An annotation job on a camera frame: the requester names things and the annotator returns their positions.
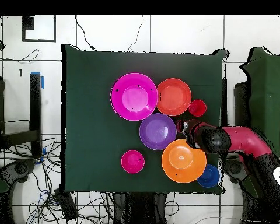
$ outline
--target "plate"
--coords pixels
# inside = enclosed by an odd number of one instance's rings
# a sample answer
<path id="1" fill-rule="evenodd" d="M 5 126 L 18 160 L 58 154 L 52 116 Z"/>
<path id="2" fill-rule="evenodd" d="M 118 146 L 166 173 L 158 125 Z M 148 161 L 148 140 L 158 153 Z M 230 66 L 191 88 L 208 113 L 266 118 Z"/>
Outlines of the plate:
<path id="1" fill-rule="evenodd" d="M 113 110 L 122 118 L 139 121 L 155 110 L 158 91 L 154 82 L 141 73 L 129 73 L 118 79 L 111 89 Z"/>
<path id="2" fill-rule="evenodd" d="M 161 151 L 175 140 L 176 126 L 170 117 L 155 113 L 143 120 L 139 136 L 146 147 Z"/>
<path id="3" fill-rule="evenodd" d="M 198 179 L 207 165 L 207 157 L 200 149 L 192 149 L 185 139 L 170 143 L 162 155 L 165 174 L 175 182 L 189 183 Z"/>
<path id="4" fill-rule="evenodd" d="M 157 109 L 168 116 L 178 116 L 185 112 L 191 103 L 191 90 L 182 80 L 170 78 L 157 87 Z"/>

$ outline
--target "orange plate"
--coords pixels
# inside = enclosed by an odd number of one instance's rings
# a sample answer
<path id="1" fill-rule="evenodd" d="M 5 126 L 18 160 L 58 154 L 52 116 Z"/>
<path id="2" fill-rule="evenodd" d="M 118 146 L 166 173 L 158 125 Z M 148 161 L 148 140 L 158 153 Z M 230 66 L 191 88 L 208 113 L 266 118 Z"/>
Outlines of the orange plate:
<path id="1" fill-rule="evenodd" d="M 191 103 L 191 90 L 180 79 L 170 78 L 157 87 L 157 109 L 168 116 L 178 116 L 185 112 Z"/>
<path id="2" fill-rule="evenodd" d="M 200 149 L 192 149 L 185 139 L 169 144 L 162 155 L 165 174 L 175 182 L 189 183 L 198 179 L 207 165 L 207 157 Z"/>

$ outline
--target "pink bowl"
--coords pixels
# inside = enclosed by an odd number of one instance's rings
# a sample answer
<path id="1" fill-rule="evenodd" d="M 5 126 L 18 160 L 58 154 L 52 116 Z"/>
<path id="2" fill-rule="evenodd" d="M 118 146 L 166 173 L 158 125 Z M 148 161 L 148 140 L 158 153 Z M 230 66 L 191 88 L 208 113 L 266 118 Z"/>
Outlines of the pink bowl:
<path id="1" fill-rule="evenodd" d="M 129 150 L 121 158 L 122 168 L 128 173 L 138 173 L 144 167 L 144 157 L 137 150 Z"/>
<path id="2" fill-rule="evenodd" d="M 129 73 L 118 79 L 111 89 L 111 105 L 122 118 L 139 121 L 155 110 L 158 91 L 154 82 L 141 73 Z"/>

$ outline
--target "blue bowl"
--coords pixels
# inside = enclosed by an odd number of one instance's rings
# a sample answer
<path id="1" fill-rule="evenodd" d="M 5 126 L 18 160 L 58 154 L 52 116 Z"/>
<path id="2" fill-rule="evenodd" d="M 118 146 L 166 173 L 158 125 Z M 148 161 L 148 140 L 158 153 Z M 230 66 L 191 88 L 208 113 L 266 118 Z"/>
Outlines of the blue bowl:
<path id="1" fill-rule="evenodd" d="M 198 183 L 202 187 L 211 188 L 218 184 L 220 179 L 219 170 L 213 165 L 206 165 L 203 174 L 198 178 Z"/>

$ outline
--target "red plate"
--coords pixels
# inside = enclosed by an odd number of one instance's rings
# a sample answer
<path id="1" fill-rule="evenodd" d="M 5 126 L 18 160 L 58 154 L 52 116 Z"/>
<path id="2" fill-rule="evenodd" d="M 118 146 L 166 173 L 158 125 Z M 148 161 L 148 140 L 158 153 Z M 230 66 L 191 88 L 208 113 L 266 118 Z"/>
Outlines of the red plate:
<path id="1" fill-rule="evenodd" d="M 157 87 L 157 109 L 168 116 L 178 116 L 185 112 L 191 103 L 191 90 L 180 79 L 170 78 Z"/>

